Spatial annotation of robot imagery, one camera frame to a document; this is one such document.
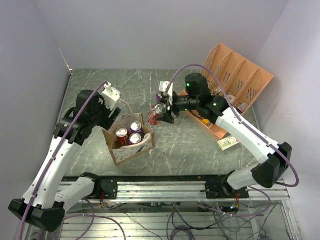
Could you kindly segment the red cola can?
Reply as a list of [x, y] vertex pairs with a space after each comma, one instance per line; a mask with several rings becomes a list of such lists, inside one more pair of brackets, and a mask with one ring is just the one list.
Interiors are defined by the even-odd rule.
[[166, 105], [164, 103], [158, 102], [154, 104], [147, 115], [148, 123], [152, 126], [158, 125], [159, 121], [157, 120], [157, 118], [162, 116], [165, 110]]
[[121, 146], [128, 146], [130, 144], [129, 131], [128, 131], [128, 129], [126, 127], [119, 127], [115, 131], [115, 135], [116, 135], [116, 138], [117, 138], [117, 142]]

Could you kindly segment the red cola can back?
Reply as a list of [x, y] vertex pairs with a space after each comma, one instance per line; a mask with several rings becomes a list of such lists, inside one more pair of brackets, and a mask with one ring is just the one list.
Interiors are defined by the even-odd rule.
[[128, 131], [128, 129], [126, 127], [119, 127], [115, 131], [115, 135], [116, 135], [116, 138], [117, 138], [117, 142], [121, 146], [128, 146], [130, 144], [129, 131]]

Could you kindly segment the purple Fanta can front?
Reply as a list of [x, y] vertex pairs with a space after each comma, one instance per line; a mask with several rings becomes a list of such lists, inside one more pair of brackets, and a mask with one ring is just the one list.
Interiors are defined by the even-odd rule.
[[136, 145], [143, 141], [143, 137], [139, 133], [132, 133], [129, 136], [129, 145]]

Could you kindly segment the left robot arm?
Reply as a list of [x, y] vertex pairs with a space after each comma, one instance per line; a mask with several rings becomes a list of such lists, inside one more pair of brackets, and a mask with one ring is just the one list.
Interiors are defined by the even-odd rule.
[[85, 172], [69, 187], [58, 188], [76, 152], [95, 127], [109, 130], [121, 109], [116, 107], [121, 93], [115, 88], [102, 93], [82, 90], [76, 105], [56, 125], [47, 157], [30, 188], [21, 199], [13, 199], [9, 211], [25, 223], [49, 233], [61, 225], [65, 213], [84, 198], [102, 193], [101, 178]]

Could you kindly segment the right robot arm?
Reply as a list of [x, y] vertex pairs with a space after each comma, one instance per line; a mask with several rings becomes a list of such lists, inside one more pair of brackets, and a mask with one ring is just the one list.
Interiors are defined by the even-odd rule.
[[243, 118], [228, 104], [223, 96], [213, 96], [207, 79], [200, 73], [185, 77], [186, 95], [177, 95], [172, 83], [161, 81], [160, 98], [155, 105], [156, 120], [174, 123], [182, 111], [197, 111], [203, 118], [216, 125], [244, 145], [256, 158], [257, 164], [242, 170], [233, 170], [220, 183], [220, 192], [226, 198], [233, 197], [238, 190], [251, 185], [270, 189], [289, 167], [292, 147], [279, 144]]

